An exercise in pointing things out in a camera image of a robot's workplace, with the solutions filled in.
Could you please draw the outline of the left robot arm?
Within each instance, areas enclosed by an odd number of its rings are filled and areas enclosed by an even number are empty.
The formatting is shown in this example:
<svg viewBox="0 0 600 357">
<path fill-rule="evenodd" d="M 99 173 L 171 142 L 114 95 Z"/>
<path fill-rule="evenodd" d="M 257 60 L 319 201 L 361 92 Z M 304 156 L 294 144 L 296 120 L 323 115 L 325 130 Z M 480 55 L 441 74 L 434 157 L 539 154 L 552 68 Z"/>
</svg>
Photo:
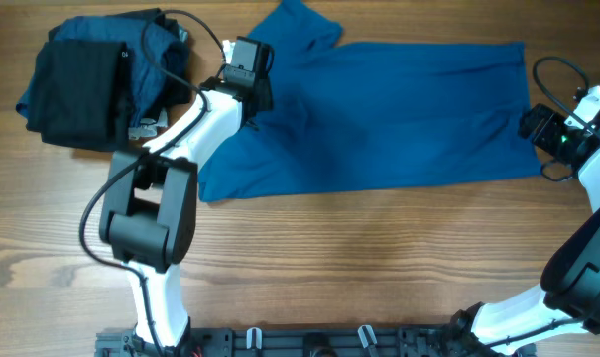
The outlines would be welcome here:
<svg viewBox="0 0 600 357">
<path fill-rule="evenodd" d="M 137 323 L 130 355 L 190 353 L 180 262 L 195 230 L 199 169 L 229 137 L 273 107 L 275 52 L 239 37 L 222 45 L 226 62 L 177 122 L 138 152 L 114 154 L 99 222 L 101 240 L 132 287 Z"/>
</svg>

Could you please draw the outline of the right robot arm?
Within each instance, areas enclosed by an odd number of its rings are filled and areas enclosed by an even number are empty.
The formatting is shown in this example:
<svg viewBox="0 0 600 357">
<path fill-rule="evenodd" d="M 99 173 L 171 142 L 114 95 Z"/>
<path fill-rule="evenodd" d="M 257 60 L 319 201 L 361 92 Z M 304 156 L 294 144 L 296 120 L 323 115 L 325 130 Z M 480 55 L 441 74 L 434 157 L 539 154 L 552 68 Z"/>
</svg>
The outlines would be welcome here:
<svg viewBox="0 0 600 357">
<path fill-rule="evenodd" d="M 600 86 L 579 89 L 567 117 L 539 104 L 519 134 L 570 167 L 591 217 L 554 253 L 540 283 L 516 296 L 455 315 L 442 342 L 448 356 L 525 356 L 529 345 L 562 334 L 600 334 Z"/>
</svg>

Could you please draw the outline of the blue polo shirt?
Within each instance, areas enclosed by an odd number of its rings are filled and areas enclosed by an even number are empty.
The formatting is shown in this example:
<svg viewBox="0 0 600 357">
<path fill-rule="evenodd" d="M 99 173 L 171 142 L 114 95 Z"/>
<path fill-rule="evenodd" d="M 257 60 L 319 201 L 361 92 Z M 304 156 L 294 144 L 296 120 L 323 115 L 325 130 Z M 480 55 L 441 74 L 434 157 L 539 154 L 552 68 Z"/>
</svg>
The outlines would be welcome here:
<svg viewBox="0 0 600 357">
<path fill-rule="evenodd" d="M 199 173 L 204 202 L 534 176 L 521 43 L 341 44 L 342 27 L 284 1 L 250 33 L 275 56 L 273 108 Z"/>
</svg>

